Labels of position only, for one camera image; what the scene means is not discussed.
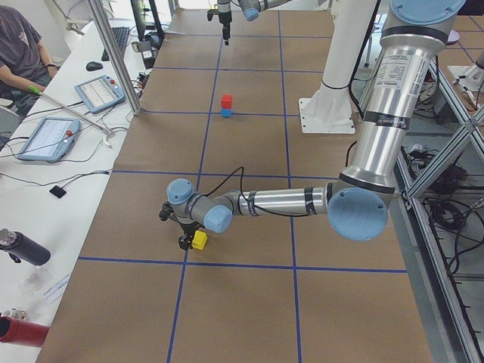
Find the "person's hand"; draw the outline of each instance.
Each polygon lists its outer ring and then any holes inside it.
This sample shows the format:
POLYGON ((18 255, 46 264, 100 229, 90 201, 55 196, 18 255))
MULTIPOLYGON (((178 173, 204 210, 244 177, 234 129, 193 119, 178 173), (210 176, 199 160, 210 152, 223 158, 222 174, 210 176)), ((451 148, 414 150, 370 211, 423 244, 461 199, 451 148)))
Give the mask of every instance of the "person's hand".
POLYGON ((47 68, 47 71, 48 71, 48 75, 51 77, 51 78, 54 78, 55 75, 57 74, 57 68, 56 67, 48 67, 47 68))

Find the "keyboard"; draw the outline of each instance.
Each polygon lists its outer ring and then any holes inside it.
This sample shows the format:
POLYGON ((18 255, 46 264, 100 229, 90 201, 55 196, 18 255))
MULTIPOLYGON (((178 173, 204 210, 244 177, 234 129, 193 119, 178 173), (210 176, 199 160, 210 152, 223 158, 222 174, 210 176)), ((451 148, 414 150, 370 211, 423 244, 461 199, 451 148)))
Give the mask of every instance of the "keyboard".
MULTIPOLYGON (((124 57, 124 51, 126 50, 126 43, 129 38, 129 28, 127 26, 115 26, 111 28, 113 30, 114 38, 116 44, 118 45, 121 57, 124 57)), ((103 55, 101 56, 102 61, 108 61, 109 55, 107 55, 106 49, 104 49, 103 55)))

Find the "white desk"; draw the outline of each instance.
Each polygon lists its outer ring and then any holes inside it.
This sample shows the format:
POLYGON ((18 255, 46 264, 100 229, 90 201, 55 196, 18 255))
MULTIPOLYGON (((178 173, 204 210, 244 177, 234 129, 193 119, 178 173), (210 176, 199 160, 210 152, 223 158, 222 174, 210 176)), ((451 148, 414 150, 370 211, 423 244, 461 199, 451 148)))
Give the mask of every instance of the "white desk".
MULTIPOLYGON (((131 26, 132 23, 116 21, 111 25, 131 26)), ((104 68, 102 70, 94 72, 85 70, 85 65, 89 61, 101 60, 103 50, 104 46, 101 44, 98 32, 95 26, 92 26, 85 34, 81 44, 72 52, 51 81, 45 93, 64 104, 72 104, 80 101, 79 96, 74 91, 74 85, 102 74, 116 78, 110 62, 103 62, 104 68)), ((134 53, 130 44, 126 48, 124 60, 130 76, 132 79, 136 79, 138 72, 144 70, 144 65, 141 55, 134 53)), ((39 99, 31 113, 55 107, 48 101, 39 99)), ((78 106, 76 109, 81 113, 86 112, 84 105, 78 106)), ((12 135, 12 138, 29 136, 41 117, 46 114, 49 113, 27 118, 12 135)), ((65 111, 58 111, 55 115, 60 117, 70 116, 65 111)), ((100 117, 100 114, 97 116, 89 115, 88 117, 96 120, 100 117)), ((104 121, 109 127, 129 127, 128 120, 131 117, 129 105, 125 102, 109 113, 104 121)), ((102 140, 103 135, 99 129, 89 127, 80 133, 73 148, 64 159, 87 159, 99 141, 102 140)), ((95 155, 85 163, 26 163, 13 157, 2 157, 10 153, 9 149, 5 147, 0 153, 0 172, 43 184, 79 173, 111 169, 125 135, 126 132, 117 132, 109 139, 112 148, 102 144, 95 155)), ((11 147, 15 152, 18 152, 22 144, 23 141, 12 141, 11 147)), ((35 272, 36 268, 28 262, 15 264, 7 253, 0 252, 0 266, 2 267, 0 274, 0 286, 2 286, 0 309, 2 311, 10 308, 25 309, 31 321, 51 325, 61 299, 57 299, 49 305, 43 299, 42 294, 73 270, 108 179, 108 175, 86 176, 74 181, 66 188, 67 194, 62 199, 57 199, 48 192, 52 186, 32 186, 4 176, 0 177, 0 195, 2 196, 2 209, 0 211, 2 223, 0 228, 20 231, 50 250, 51 259, 44 264, 43 268, 52 276, 50 282, 44 284, 41 290, 35 293, 22 293, 19 288, 20 282, 35 272)), ((39 351, 40 349, 37 348, 7 343, 0 344, 0 363, 34 362, 39 351)))

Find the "red cylinder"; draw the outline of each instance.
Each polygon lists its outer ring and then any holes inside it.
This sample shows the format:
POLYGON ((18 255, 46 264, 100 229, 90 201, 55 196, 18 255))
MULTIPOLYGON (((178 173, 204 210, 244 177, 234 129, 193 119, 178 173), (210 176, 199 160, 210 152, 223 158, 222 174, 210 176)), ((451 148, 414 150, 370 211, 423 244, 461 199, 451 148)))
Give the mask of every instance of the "red cylinder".
POLYGON ((2 316, 0 317, 0 342, 18 346, 42 346, 48 329, 49 327, 30 321, 2 316))

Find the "black cylinder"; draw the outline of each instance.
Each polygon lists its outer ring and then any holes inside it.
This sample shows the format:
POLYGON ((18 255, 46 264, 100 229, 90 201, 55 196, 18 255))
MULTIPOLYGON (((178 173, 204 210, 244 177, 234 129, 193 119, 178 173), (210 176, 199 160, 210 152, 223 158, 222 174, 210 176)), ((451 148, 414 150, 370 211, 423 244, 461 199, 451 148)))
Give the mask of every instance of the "black cylinder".
POLYGON ((45 247, 20 232, 15 232, 15 234, 15 241, 9 246, 0 246, 0 250, 11 253, 35 266, 43 265, 51 258, 51 253, 45 247))

